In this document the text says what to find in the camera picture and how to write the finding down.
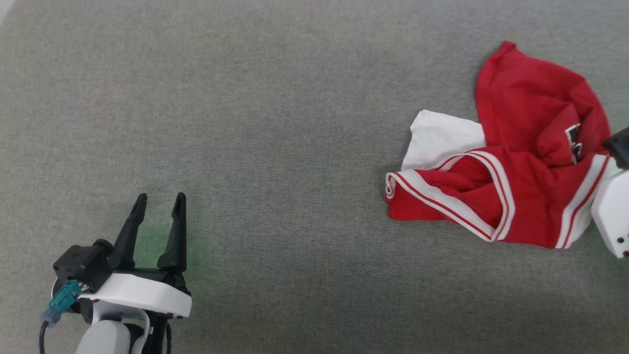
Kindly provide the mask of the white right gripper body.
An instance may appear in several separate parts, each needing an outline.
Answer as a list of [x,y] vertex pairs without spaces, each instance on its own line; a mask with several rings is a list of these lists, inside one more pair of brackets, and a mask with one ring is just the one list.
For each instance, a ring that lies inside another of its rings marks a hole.
[[602,181],[591,213],[609,251],[618,259],[629,258],[629,170]]

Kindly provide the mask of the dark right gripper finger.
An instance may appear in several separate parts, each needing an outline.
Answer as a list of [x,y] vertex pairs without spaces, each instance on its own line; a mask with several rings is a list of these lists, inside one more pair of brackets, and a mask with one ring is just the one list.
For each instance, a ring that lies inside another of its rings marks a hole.
[[620,170],[629,170],[629,127],[611,135],[602,146],[615,159],[616,166]]

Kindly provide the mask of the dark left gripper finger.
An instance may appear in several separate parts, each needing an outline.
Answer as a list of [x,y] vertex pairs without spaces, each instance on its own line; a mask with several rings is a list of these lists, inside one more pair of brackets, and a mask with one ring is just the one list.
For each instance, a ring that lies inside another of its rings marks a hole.
[[132,207],[132,211],[124,222],[124,225],[113,245],[113,251],[109,256],[111,267],[121,270],[135,268],[135,245],[139,226],[144,220],[146,211],[147,194],[141,193]]
[[157,266],[162,270],[184,273],[187,269],[186,195],[179,192],[172,210],[172,226],[164,253]]

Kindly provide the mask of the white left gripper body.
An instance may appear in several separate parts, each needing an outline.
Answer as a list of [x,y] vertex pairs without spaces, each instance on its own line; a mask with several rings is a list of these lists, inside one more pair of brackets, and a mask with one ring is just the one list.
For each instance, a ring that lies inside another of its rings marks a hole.
[[192,310],[184,274],[172,269],[108,271],[81,282],[86,289],[74,303],[74,313],[83,314],[88,320],[92,305],[99,301],[177,319],[188,318]]

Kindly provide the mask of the red white sports garment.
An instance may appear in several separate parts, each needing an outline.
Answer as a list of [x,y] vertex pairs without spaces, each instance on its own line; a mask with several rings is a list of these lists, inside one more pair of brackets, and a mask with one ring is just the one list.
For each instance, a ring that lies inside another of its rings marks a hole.
[[486,242],[570,247],[611,170],[606,113],[580,74],[505,41],[481,68],[479,121],[421,110],[399,171],[394,220],[449,220]]

